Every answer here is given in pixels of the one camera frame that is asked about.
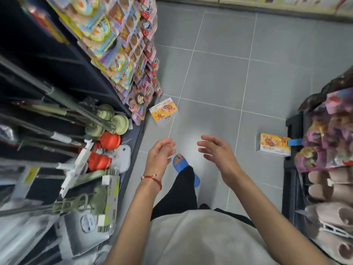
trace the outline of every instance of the white t-shirt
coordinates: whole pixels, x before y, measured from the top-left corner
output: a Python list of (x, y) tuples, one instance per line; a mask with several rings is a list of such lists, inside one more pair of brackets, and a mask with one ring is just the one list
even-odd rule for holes
[(258, 231), (213, 210), (192, 210), (154, 219), (145, 265), (275, 265)]

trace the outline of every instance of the black pants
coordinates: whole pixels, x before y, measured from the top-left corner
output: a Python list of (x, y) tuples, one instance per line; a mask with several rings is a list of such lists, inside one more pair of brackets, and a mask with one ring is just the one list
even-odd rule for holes
[[(163, 215), (179, 214), (187, 210), (197, 209), (197, 200), (194, 188), (194, 170), (191, 166), (184, 168), (176, 177), (172, 188), (162, 200), (153, 208), (151, 220)], [(254, 226), (252, 221), (242, 215), (230, 213), (222, 209), (215, 211), (227, 214), (250, 226)]]

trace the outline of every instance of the yellow snack box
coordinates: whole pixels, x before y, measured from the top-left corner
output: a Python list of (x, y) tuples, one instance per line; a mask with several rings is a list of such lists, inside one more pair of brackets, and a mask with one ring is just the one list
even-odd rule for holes
[(173, 102), (172, 98), (167, 98), (166, 100), (158, 103), (157, 105), (150, 108), (150, 113), (153, 119), (156, 121), (158, 126), (165, 125), (165, 123), (176, 116), (178, 108)]
[(256, 138), (256, 150), (277, 156), (290, 156), (289, 140), (288, 137), (260, 133)]

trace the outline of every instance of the blue sandal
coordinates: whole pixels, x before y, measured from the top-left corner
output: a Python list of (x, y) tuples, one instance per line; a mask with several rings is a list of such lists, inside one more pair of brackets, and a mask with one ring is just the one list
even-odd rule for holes
[[(175, 168), (175, 170), (180, 173), (185, 167), (187, 167), (189, 164), (188, 162), (185, 160), (184, 156), (183, 159), (180, 160), (180, 162), (177, 165), (175, 164), (175, 159), (176, 159), (177, 155), (174, 157), (173, 159), (173, 166)], [(200, 178), (194, 173), (195, 175), (195, 180), (194, 180), (194, 187), (197, 188), (200, 185)]]

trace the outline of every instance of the red string bracelet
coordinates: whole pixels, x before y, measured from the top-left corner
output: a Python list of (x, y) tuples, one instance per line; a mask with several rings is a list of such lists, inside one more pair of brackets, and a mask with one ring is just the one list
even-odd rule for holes
[(144, 179), (144, 178), (150, 178), (150, 179), (154, 180), (158, 184), (158, 186), (162, 189), (162, 183), (161, 183), (161, 181), (157, 180), (157, 174), (154, 174), (152, 176), (142, 176), (141, 177), (141, 179)]

